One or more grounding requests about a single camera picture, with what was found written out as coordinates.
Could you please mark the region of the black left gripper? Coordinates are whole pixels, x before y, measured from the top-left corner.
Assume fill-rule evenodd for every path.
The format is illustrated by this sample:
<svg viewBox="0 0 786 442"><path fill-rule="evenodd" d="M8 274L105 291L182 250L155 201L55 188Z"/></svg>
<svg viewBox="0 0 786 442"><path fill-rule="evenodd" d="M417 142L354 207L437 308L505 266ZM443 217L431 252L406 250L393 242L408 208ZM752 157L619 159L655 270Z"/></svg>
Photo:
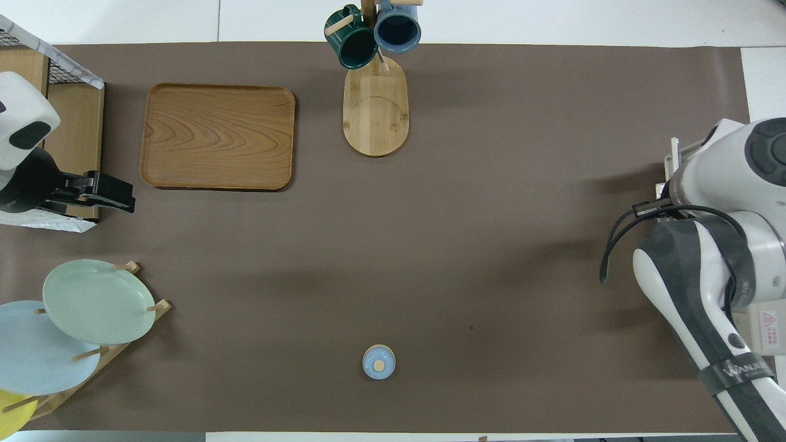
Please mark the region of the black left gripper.
<svg viewBox="0 0 786 442"><path fill-rule="evenodd" d="M47 212L67 212L69 207L105 207L129 214L134 213L134 187L120 179L99 171L83 174L61 173L62 183L42 202ZM129 198L115 201L108 198Z"/></svg>

